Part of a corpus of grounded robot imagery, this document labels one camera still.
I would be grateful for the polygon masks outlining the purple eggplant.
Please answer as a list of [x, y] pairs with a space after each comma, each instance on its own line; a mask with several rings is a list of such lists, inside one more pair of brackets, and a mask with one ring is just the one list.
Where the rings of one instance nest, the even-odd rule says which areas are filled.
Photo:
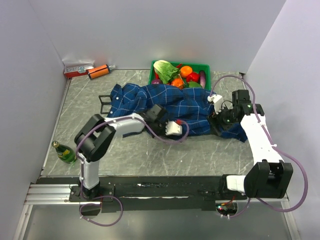
[[203, 70], [199, 71], [199, 84], [201, 85], [201, 87], [204, 89], [206, 87], [206, 73]]

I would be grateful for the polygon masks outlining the orange fruit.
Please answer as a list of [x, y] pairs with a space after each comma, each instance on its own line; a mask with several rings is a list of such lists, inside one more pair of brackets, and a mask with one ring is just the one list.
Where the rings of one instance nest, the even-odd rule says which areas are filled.
[[187, 78], [187, 76], [189, 75], [189, 74], [191, 74], [193, 72], [193, 69], [190, 67], [190, 66], [188, 66], [188, 65], [185, 65], [185, 66], [183, 66], [183, 67], [181, 67], [180, 68], [180, 76], [182, 77], [182, 78]]

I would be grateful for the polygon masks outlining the red bell pepper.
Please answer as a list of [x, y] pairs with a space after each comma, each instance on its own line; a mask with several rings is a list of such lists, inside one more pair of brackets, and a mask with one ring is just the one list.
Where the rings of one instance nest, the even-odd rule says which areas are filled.
[[200, 79], [200, 75], [196, 72], [191, 72], [187, 77], [186, 77], [186, 82], [196, 82], [198, 83]]

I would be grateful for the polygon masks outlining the green glass bottle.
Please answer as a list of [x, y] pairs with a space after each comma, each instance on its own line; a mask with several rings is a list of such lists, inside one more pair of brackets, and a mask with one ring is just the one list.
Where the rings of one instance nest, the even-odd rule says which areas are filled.
[[77, 160], [75, 151], [69, 146], [60, 144], [56, 140], [52, 141], [51, 145], [62, 162], [66, 164], [73, 164]]

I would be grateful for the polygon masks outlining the red onion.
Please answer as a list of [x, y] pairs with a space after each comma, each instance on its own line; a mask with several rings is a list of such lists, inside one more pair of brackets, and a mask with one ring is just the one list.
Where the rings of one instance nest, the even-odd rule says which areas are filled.
[[151, 81], [152, 85], [162, 84], [163, 82], [160, 79], [154, 79]]

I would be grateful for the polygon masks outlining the napa cabbage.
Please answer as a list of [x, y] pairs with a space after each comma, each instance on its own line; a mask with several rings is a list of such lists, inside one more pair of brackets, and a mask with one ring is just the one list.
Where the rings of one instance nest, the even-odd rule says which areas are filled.
[[180, 69], [166, 60], [157, 60], [153, 63], [155, 73], [163, 84], [168, 84], [180, 74]]

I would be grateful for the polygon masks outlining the orange pumpkin toy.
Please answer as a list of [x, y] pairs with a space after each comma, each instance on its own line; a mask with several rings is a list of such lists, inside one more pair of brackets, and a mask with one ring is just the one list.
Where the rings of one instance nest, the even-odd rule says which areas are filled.
[[185, 87], [185, 82], [181, 78], [175, 78], [170, 85], [182, 90]]

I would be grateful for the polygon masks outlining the aluminium rail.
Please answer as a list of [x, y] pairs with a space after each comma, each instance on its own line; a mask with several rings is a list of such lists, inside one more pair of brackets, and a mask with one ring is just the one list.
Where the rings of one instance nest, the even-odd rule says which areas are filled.
[[[88, 201], [81, 200], [80, 197], [75, 196], [75, 200], [70, 200], [70, 196], [72, 195], [71, 187], [76, 186], [76, 184], [31, 184], [29, 186], [26, 198], [24, 200], [25, 205], [63, 205], [63, 204], [85, 204], [85, 203], [97, 203], [97, 201]], [[149, 199], [190, 199], [191, 197], [187, 196], [156, 196], [156, 197], [126, 197], [120, 196], [117, 197], [120, 200], [124, 199], [134, 199], [134, 200], [149, 200]], [[286, 194], [284, 198], [263, 198], [263, 200], [267, 203], [273, 202], [289, 202], [290, 199]]]

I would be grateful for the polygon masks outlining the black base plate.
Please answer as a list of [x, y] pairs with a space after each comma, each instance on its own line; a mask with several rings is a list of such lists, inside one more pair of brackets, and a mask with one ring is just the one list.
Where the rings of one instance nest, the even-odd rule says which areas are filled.
[[247, 201], [227, 189], [225, 176], [104, 176], [90, 193], [80, 194], [78, 177], [41, 177], [38, 185], [70, 189], [71, 203], [97, 204], [102, 213], [124, 211], [215, 211], [217, 203]]

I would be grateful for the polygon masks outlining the orange cylinder bottle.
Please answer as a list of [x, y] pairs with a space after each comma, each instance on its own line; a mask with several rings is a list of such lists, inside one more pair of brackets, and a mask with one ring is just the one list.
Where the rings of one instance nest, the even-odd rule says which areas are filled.
[[105, 64], [105, 65], [101, 65], [99, 67], [95, 67], [95, 68], [89, 69], [87, 71], [87, 75], [88, 75], [90, 80], [93, 80], [93, 79], [96, 79], [96, 78], [99, 78], [101, 76], [109, 74], [111, 72], [111, 70], [113, 70], [115, 68], [116, 68], [115, 65]]

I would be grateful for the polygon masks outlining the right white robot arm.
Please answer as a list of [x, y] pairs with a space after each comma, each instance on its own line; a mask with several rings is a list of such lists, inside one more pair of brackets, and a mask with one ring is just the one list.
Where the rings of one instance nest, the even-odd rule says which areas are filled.
[[260, 104], [253, 104], [248, 90], [232, 92], [232, 108], [223, 107], [221, 95], [207, 98], [213, 105], [213, 113], [207, 117], [211, 133], [221, 137], [236, 124], [240, 124], [249, 142], [253, 156], [253, 167], [246, 175], [223, 176], [218, 193], [230, 199], [236, 192], [248, 198], [281, 199], [285, 196], [293, 175], [293, 167], [285, 163], [275, 151], [267, 133], [265, 113]]

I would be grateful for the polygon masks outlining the red white carton box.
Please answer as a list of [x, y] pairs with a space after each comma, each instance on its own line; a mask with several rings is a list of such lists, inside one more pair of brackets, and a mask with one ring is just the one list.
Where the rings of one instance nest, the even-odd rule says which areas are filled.
[[64, 64], [64, 76], [67, 79], [79, 77], [88, 74], [88, 70], [94, 68], [94, 61], [89, 59], [66, 60]]

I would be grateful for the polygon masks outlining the blue plaid shirt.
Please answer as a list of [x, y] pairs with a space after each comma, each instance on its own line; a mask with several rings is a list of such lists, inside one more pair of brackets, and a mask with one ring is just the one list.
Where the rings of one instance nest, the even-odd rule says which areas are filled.
[[165, 119], [183, 120], [188, 124], [190, 137], [209, 135], [211, 126], [207, 117], [214, 110], [208, 102], [209, 95], [210, 91], [199, 87], [179, 89], [166, 84], [116, 84], [110, 93], [111, 107], [107, 116], [122, 117], [160, 105], [167, 111]]

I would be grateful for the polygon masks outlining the black folding frame stand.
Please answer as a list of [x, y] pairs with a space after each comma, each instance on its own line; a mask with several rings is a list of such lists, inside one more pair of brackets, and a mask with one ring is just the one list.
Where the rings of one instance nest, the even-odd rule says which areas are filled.
[[102, 115], [107, 115], [110, 113], [110, 110], [105, 110], [106, 106], [111, 106], [112, 105], [112, 97], [111, 95], [99, 95], [98, 96], [99, 101], [100, 101], [100, 114]]

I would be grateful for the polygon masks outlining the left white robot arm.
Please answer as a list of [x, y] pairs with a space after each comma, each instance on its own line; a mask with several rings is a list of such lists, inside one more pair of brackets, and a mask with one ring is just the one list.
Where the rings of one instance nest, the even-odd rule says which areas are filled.
[[74, 138], [75, 154], [80, 160], [80, 195], [95, 200], [100, 192], [99, 164], [115, 137], [141, 133], [151, 127], [156, 133], [164, 129], [161, 119], [166, 110], [155, 104], [152, 108], [126, 116], [103, 118], [93, 115]]

